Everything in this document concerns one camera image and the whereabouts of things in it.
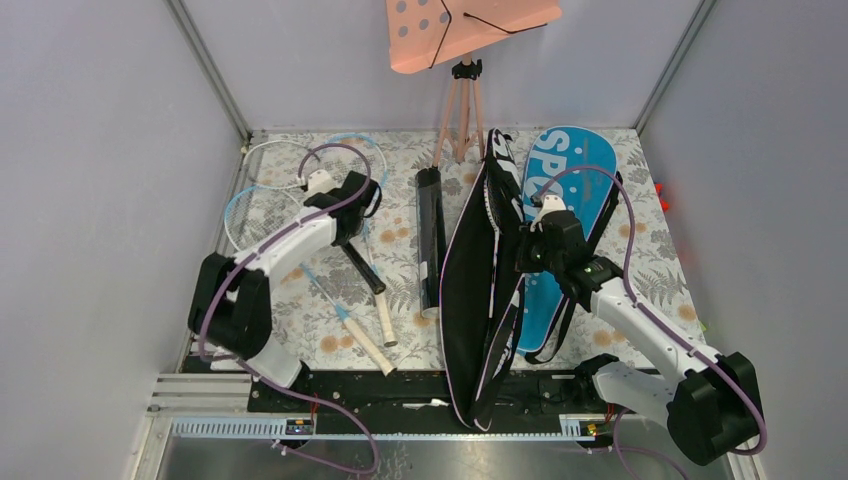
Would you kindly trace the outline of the black shuttlecock tube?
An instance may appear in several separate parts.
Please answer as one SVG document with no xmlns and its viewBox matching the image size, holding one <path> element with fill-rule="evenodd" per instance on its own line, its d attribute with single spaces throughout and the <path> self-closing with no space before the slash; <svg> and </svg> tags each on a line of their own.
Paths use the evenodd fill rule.
<svg viewBox="0 0 848 480">
<path fill-rule="evenodd" d="M 437 167 L 422 169 L 416 174 L 415 183 L 420 314 L 436 319 L 446 249 L 441 173 Z"/>
</svg>

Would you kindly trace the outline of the black sport racket bag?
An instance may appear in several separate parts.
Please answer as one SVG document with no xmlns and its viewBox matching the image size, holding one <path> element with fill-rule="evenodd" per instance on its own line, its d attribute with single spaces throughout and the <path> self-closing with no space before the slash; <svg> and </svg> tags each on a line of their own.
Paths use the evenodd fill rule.
<svg viewBox="0 0 848 480">
<path fill-rule="evenodd" d="M 440 340 L 451 404 L 464 426 L 482 432 L 491 425 L 524 314 L 524 276 L 515 270 L 522 223 L 515 230 L 495 232 L 484 200 L 485 180 L 492 177 L 520 198 L 523 212 L 521 175 L 511 143 L 502 130 L 489 130 L 440 280 Z"/>
</svg>

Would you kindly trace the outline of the white racket black grip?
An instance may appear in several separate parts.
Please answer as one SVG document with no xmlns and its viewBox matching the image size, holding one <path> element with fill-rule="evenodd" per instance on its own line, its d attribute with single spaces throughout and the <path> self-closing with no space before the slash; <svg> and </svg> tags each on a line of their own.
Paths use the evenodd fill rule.
<svg viewBox="0 0 848 480">
<path fill-rule="evenodd" d="M 295 219 L 305 207 L 306 193 L 301 189 L 302 178 L 313 171 L 328 171 L 338 186 L 349 171 L 365 174 L 377 181 L 372 166 L 376 165 L 375 161 L 379 157 L 371 155 L 369 148 L 367 145 L 358 147 L 330 141 L 320 148 L 310 148 L 291 140 L 271 140 L 248 148 L 244 157 L 250 181 L 248 187 L 261 188 L 261 194 L 253 200 L 248 211 L 248 247 Z M 354 237 L 361 237 L 361 234 L 362 231 Z M 360 253 L 352 245 L 353 238 L 347 244 L 337 247 L 344 252 L 372 291 L 377 280 L 369 271 L 366 251 Z"/>
</svg>

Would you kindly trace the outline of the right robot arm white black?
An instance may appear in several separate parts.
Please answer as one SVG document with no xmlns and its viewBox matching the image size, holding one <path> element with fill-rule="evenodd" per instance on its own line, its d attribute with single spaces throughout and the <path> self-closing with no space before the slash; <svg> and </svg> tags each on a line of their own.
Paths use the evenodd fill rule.
<svg viewBox="0 0 848 480">
<path fill-rule="evenodd" d="M 563 296 L 621 331 L 657 370 L 649 375 L 612 358 L 573 386 L 575 402 L 597 412 L 608 403 L 664 426 L 678 449 L 704 466 L 767 430 L 756 371 L 741 353 L 723 355 L 689 338 L 645 302 L 624 270 L 595 254 L 568 210 L 548 212 L 519 228 L 516 268 L 550 273 Z"/>
</svg>

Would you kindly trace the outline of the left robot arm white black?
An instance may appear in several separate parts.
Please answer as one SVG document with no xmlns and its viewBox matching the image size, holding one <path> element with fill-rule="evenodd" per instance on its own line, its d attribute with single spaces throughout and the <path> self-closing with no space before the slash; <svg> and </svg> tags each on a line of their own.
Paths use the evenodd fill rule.
<svg viewBox="0 0 848 480">
<path fill-rule="evenodd" d="M 273 383 L 272 398 L 285 410 L 304 407 L 311 387 L 299 377 L 302 361 L 274 337 L 272 293 L 319 250 L 358 235 L 378 198 L 379 185 L 366 174 L 351 171 L 335 185 L 317 171 L 305 200 L 286 202 L 280 227 L 231 256 L 211 253 L 201 264 L 188 328 Z"/>
</svg>

